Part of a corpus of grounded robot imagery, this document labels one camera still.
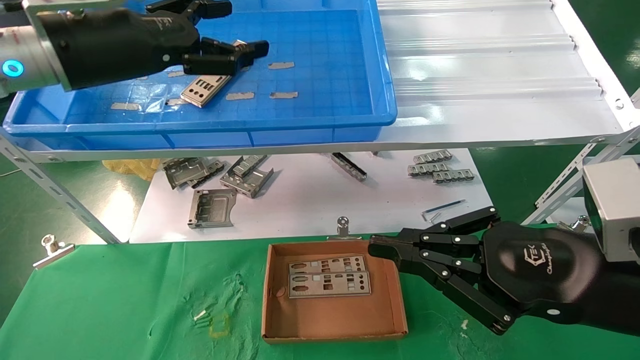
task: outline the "blue plastic tray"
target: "blue plastic tray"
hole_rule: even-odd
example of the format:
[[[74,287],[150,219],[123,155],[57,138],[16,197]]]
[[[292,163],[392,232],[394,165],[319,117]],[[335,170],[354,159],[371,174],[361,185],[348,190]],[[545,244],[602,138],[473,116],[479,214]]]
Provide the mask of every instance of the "blue plastic tray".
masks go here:
[[[269,55],[235,77],[204,109],[169,106],[194,76],[149,76],[65,93],[19,93],[4,121],[15,136],[53,149],[250,147],[375,140],[397,115],[375,0],[244,0],[202,20],[200,34],[226,42],[268,40]],[[293,61],[289,69],[268,64]],[[228,92],[254,92],[228,101]],[[271,92],[298,92],[270,99]],[[140,111],[112,110],[114,102]]]

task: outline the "robotic hand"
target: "robotic hand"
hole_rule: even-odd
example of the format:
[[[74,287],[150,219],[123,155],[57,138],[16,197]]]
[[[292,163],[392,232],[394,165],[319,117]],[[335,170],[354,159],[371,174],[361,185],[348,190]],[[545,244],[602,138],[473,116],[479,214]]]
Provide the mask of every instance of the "robotic hand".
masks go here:
[[[186,74],[234,75],[269,52],[266,41],[233,46],[200,38],[198,21],[230,15],[227,0],[162,0],[148,5],[147,14],[123,8],[48,11],[112,3],[25,0],[22,5],[32,25],[0,28],[0,97],[58,83],[76,90],[155,74],[173,65],[183,65]]]
[[[373,235],[369,254],[421,276],[498,335],[529,315],[640,336],[640,194],[611,179],[637,186],[640,170],[632,159],[584,167],[597,235],[501,222],[490,207]],[[469,235],[483,229],[480,239]]]

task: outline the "cardboard box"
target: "cardboard box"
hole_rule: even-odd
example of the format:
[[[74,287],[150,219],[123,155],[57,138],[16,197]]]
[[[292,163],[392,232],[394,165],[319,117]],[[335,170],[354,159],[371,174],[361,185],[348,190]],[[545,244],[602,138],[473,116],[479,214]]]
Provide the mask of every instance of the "cardboard box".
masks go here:
[[[407,333],[400,279],[391,260],[373,258],[368,241],[319,241],[269,246],[262,299],[262,338],[303,341],[396,340]],[[364,254],[371,294],[290,299],[289,263]]]

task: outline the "metal clip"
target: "metal clip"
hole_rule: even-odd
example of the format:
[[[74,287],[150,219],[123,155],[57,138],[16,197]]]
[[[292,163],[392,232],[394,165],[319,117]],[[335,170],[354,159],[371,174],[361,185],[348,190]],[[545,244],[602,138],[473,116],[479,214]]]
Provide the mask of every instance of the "metal clip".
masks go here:
[[[432,176],[433,182],[436,184],[451,183],[455,181],[471,181],[476,178],[474,173],[467,168],[463,170],[434,172]]]
[[[434,172],[447,171],[449,168],[443,163],[417,164],[407,167],[407,174],[412,177],[431,175]]]
[[[440,150],[434,152],[427,152],[426,154],[416,155],[413,157],[413,162],[416,164],[424,163],[439,163],[446,160],[451,160],[453,155],[448,150]]]
[[[74,244],[68,244],[65,247],[65,244],[59,243],[53,235],[43,237],[40,244],[47,250],[47,257],[33,264],[33,267],[38,270],[76,249]]]
[[[327,240],[362,240],[362,236],[350,236],[349,235],[349,218],[338,218],[338,236],[327,236]]]

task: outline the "metal connector piece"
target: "metal connector piece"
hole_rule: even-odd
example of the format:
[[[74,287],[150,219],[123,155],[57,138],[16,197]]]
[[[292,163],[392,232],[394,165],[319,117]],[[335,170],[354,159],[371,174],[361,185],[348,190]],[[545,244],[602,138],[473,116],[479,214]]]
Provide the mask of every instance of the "metal connector piece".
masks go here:
[[[362,170],[358,165],[355,165],[353,161],[349,160],[343,153],[334,152],[331,154],[331,160],[338,164],[340,168],[347,172],[351,177],[362,182],[367,179],[367,173]]]
[[[407,174],[412,177],[431,175],[434,172],[447,171],[449,168],[443,163],[417,164],[407,167]]]
[[[463,170],[434,172],[432,176],[433,182],[436,184],[451,183],[455,181],[471,181],[476,178],[474,173],[467,168]]]
[[[416,155],[413,157],[413,162],[416,164],[425,163],[439,163],[446,160],[451,160],[453,155],[448,150],[440,150],[434,152],[427,152],[426,154]]]

